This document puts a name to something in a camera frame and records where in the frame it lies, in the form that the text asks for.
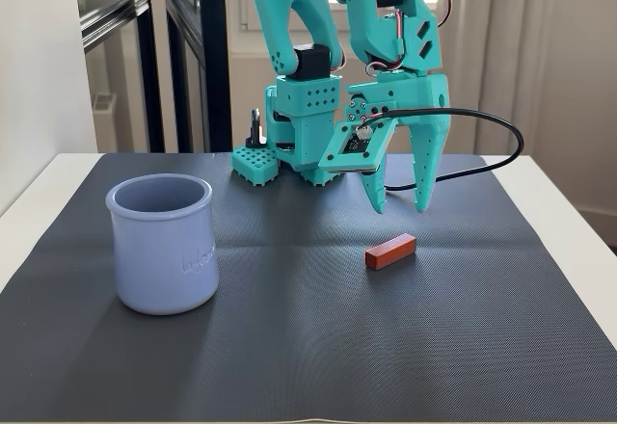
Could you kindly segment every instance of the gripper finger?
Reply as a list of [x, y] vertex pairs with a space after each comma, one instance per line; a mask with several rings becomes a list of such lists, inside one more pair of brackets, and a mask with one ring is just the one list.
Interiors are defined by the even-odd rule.
[[435, 116], [431, 122], [410, 125], [414, 174], [416, 177], [416, 210], [428, 207], [435, 186], [437, 165], [450, 126], [450, 116]]
[[362, 185], [370, 200], [370, 204], [378, 214], [384, 213], [386, 205], [386, 187], [384, 180], [386, 178], [386, 156], [382, 158], [379, 168], [375, 172], [362, 174]]

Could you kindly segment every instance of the blue cup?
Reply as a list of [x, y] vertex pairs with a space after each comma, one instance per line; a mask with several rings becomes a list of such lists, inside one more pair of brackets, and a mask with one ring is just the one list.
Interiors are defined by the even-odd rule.
[[114, 229], [116, 290], [149, 315], [192, 310], [219, 285], [212, 188], [189, 175], [133, 178], [107, 195]]

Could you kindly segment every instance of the wooden block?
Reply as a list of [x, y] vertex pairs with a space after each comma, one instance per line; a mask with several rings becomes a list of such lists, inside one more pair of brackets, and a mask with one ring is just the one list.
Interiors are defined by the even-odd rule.
[[416, 251], [416, 238], [409, 234], [387, 241], [364, 253], [366, 266], [371, 270], [381, 270], [401, 258], [405, 258]]

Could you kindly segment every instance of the white table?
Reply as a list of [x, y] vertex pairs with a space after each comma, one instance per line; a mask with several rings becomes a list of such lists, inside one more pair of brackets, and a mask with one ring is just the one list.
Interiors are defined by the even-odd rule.
[[[60, 154], [0, 217], [0, 292], [100, 157]], [[530, 157], [495, 175], [617, 348], [617, 257]]]

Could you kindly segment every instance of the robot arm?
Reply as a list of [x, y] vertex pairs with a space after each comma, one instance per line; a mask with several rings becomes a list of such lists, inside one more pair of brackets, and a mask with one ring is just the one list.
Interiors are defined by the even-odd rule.
[[328, 0], [255, 0], [255, 4], [272, 68], [278, 75], [292, 75], [298, 68], [289, 36], [290, 10], [303, 20], [314, 43], [330, 49], [332, 68], [342, 64], [343, 52]]
[[[343, 53], [328, 0], [255, 0], [279, 77], [265, 92], [267, 146], [246, 146], [269, 151], [256, 156], [242, 146], [234, 151], [234, 168], [254, 184], [278, 174], [272, 159], [288, 163], [313, 184], [324, 184], [339, 172], [362, 172], [368, 198], [382, 213], [386, 150], [396, 127], [405, 125], [414, 147], [416, 208], [423, 210], [433, 190], [449, 116], [384, 119], [362, 133], [358, 129], [367, 118], [389, 110], [447, 105], [445, 76], [427, 74], [441, 65], [436, 18], [423, 0], [339, 1], [347, 4], [352, 48], [375, 80], [347, 88], [351, 100], [346, 121], [334, 126], [340, 77], [330, 70], [343, 62]], [[396, 13], [381, 17], [382, 7], [395, 7]], [[290, 10], [307, 25], [312, 49], [294, 49], [288, 32]], [[257, 157], [269, 162], [267, 169], [253, 162]]]

